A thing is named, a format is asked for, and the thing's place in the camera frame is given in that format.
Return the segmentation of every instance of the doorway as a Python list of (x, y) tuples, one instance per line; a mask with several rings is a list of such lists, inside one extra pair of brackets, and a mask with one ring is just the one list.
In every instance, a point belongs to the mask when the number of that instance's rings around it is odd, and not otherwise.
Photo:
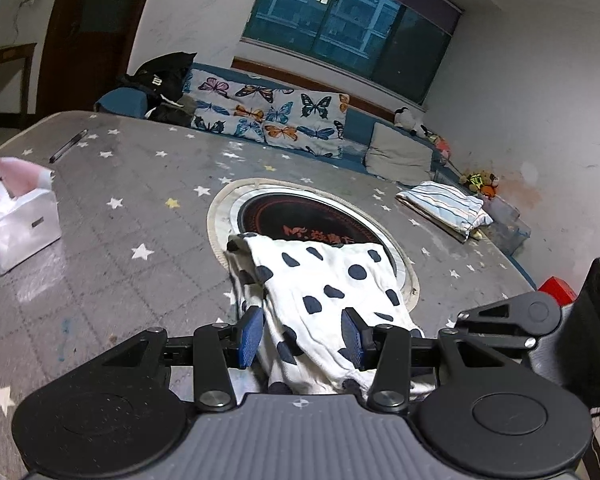
[(36, 114), (91, 110), (126, 72), (146, 0), (56, 0), (38, 81)]

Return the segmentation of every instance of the blue gripper pad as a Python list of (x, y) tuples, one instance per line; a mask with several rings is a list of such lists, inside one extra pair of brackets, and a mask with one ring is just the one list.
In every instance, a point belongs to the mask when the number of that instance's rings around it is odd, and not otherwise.
[(253, 363), (264, 329), (264, 312), (259, 308), (242, 328), (242, 337), (238, 346), (238, 365), (247, 368)]
[(344, 309), (342, 311), (342, 316), (340, 317), (340, 324), (344, 346), (349, 350), (351, 362), (359, 369), (364, 357), (362, 342), (360, 341), (360, 332)]

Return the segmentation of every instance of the butterfly pattern cushion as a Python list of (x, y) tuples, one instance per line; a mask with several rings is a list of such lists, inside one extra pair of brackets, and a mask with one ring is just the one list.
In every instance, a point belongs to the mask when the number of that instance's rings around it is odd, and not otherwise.
[[(266, 106), (253, 98), (245, 99), (248, 97), (245, 95), (243, 99), (236, 97), (244, 86), (204, 70), (191, 70), (186, 83), (187, 95), (196, 102), (191, 126), (206, 132), (264, 142), (262, 121)], [(251, 94), (260, 96), (257, 89)]]
[(342, 158), (346, 94), (274, 91), (262, 122), (266, 142), (316, 156)]

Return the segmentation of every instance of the wooden desk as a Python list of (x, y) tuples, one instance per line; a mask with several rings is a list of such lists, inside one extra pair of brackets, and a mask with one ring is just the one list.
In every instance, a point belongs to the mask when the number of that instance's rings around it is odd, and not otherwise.
[(29, 81), (31, 77), (31, 61), (35, 43), (0, 46), (0, 64), (16, 59), (24, 59), (22, 70), (22, 85), (20, 87), (20, 127), (24, 128), (29, 111)]

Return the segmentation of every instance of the window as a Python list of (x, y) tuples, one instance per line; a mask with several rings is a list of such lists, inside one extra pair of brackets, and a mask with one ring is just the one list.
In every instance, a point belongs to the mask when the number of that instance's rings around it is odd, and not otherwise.
[(256, 0), (244, 35), (323, 60), (417, 103), (451, 38), (398, 0)]

